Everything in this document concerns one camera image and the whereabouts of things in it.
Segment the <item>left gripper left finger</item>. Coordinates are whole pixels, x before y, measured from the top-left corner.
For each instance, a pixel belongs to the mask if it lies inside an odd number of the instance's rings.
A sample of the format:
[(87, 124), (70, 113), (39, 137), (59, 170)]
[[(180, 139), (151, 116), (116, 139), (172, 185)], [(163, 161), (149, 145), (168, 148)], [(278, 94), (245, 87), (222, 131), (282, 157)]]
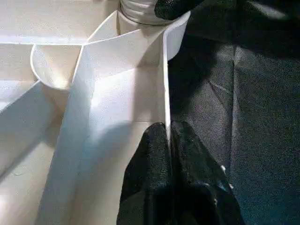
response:
[(173, 177), (164, 123), (143, 133), (122, 184), (117, 224), (172, 225)]

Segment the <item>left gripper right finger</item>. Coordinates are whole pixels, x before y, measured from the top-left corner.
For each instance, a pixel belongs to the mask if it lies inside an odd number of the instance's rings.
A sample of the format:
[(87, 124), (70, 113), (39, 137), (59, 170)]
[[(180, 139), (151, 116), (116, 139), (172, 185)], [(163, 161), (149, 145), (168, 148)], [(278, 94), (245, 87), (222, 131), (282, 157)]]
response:
[(179, 225), (243, 225), (224, 171), (185, 121), (171, 123), (172, 165)]

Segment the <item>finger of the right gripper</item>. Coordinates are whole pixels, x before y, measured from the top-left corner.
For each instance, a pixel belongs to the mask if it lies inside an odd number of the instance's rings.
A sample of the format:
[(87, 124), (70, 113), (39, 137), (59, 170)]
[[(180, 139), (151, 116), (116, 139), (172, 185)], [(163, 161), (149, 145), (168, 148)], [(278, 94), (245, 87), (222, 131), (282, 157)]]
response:
[(154, 13), (157, 18), (174, 20), (199, 5), (199, 0), (158, 0)]

